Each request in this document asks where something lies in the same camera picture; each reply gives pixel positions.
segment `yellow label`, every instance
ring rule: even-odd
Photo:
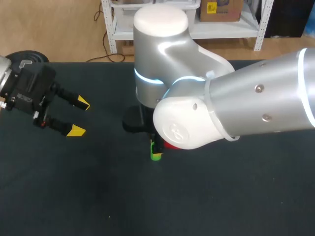
[[[217,12],[217,2],[207,2],[207,14],[215,14]]]

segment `black cable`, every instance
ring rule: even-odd
[[[100,16],[100,14],[101,14],[101,13],[104,13],[103,11],[101,11],[101,4],[102,4],[102,2],[99,3],[98,11],[94,14],[94,21],[97,21],[98,18],[99,18],[99,16]],[[123,61],[125,60],[126,57],[125,57],[124,54],[121,54],[121,53],[108,54],[107,49],[106,49],[106,47],[105,47],[105,43],[104,43],[104,40],[105,40],[106,35],[107,35],[107,31],[105,32],[105,34],[104,34],[104,36],[103,36],[103,40],[102,40],[103,47],[104,47],[104,50],[105,50],[106,55],[105,55],[105,56],[102,56],[102,57],[97,57],[97,58],[89,59],[89,60],[87,60],[86,62],[90,62],[90,61],[92,61],[92,60],[101,59],[101,58],[108,58],[111,62],[123,62]],[[113,55],[120,55],[120,56],[123,56],[123,59],[122,59],[121,61],[114,61],[114,60],[112,60],[112,59],[110,58],[110,57],[113,56]]]

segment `white storage bin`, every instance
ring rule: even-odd
[[[200,7],[201,0],[156,0],[156,3],[169,4],[182,9],[188,18],[189,30],[195,25],[196,10]]]
[[[140,8],[153,4],[153,0],[118,0],[112,1],[117,25],[122,31],[133,31],[133,18]]]

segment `red object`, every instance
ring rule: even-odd
[[[168,142],[164,141],[164,147],[166,148],[170,148],[170,149],[179,149],[178,147],[175,147],[171,144],[169,144]]]

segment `green object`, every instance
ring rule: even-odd
[[[154,142],[151,141],[151,151],[150,151],[151,160],[160,161],[162,158],[162,153],[153,153],[153,145],[154,145]]]

